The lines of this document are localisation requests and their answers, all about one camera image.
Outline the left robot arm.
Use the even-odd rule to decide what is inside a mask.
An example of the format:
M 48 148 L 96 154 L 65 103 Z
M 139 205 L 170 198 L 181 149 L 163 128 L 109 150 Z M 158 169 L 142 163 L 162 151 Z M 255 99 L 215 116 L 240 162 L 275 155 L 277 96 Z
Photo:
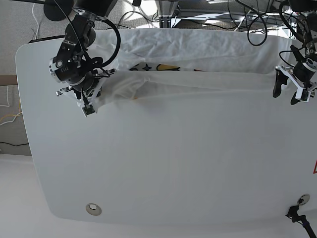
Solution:
M 289 6 L 297 13 L 297 27 L 293 27 L 283 16 L 283 8 Z M 292 53 L 296 64 L 287 63 L 286 66 L 276 66 L 276 78 L 272 95 L 274 98 L 280 96 L 282 86 L 291 81 L 297 88 L 290 104 L 298 102 L 307 103 L 315 96 L 317 83 L 311 79 L 317 72 L 317 2 L 315 0 L 284 0 L 278 9 L 279 16 L 293 36 L 302 43 L 300 48 L 290 46 L 287 53 Z

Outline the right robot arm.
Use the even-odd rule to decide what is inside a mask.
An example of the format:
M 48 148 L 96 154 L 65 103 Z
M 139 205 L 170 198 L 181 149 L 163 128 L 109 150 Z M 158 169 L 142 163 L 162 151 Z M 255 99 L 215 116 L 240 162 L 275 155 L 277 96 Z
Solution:
M 121 45 L 118 28 L 107 16 L 115 6 L 114 0 L 77 0 L 73 6 L 75 16 L 65 30 L 57 55 L 50 63 L 50 73 L 57 82 L 67 83 L 76 99 L 86 108 L 92 106 L 100 96 L 102 78 L 114 72 L 106 70 L 117 57 Z M 91 58 L 88 48 L 96 39 L 95 22 L 107 24 L 115 32 L 116 45 L 108 60 L 102 57 Z

